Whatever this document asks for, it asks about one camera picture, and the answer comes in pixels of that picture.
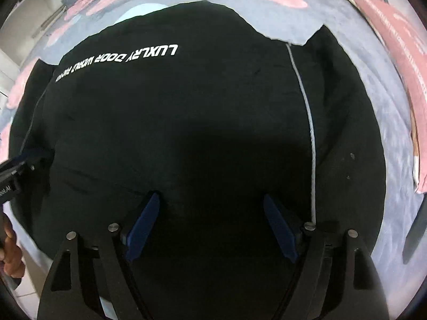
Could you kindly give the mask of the person left hand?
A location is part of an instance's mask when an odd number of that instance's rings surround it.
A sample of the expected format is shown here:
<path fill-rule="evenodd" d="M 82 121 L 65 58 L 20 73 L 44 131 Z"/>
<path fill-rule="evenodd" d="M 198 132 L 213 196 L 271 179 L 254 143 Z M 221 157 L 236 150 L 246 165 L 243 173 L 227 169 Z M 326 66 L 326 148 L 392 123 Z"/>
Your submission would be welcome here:
<path fill-rule="evenodd" d="M 3 214 L 6 238 L 1 248 L 1 261 L 4 263 L 4 273 L 13 278 L 23 278 L 25 275 L 25 264 L 22 260 L 22 250 L 17 245 L 17 235 L 12 224 Z"/>

